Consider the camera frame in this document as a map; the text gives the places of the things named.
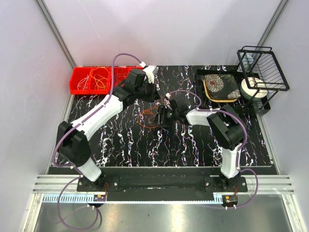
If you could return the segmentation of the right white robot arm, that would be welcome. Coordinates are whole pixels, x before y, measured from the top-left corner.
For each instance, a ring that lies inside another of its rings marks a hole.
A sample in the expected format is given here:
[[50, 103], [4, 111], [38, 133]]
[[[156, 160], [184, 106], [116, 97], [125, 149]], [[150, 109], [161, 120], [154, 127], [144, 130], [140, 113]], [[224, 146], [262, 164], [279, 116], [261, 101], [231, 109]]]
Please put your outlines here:
[[218, 109], [190, 109], [183, 100], [170, 100], [158, 107], [153, 124], [167, 128], [173, 122], [207, 126], [222, 148], [222, 165], [214, 184], [223, 191], [236, 190], [240, 179], [240, 153], [248, 134], [241, 118], [229, 105]]

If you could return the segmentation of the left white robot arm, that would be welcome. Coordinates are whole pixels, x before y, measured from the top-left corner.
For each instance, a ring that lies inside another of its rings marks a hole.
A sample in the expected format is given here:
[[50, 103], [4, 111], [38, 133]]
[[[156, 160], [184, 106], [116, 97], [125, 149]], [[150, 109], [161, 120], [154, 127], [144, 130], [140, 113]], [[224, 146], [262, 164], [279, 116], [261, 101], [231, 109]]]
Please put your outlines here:
[[155, 86], [157, 71], [157, 66], [132, 69], [127, 78], [91, 111], [71, 123], [63, 121], [58, 126], [56, 152], [88, 179], [87, 185], [93, 191], [100, 191], [104, 187], [104, 179], [100, 177], [100, 168], [91, 158], [90, 139], [109, 119], [135, 100], [154, 102], [160, 98]]

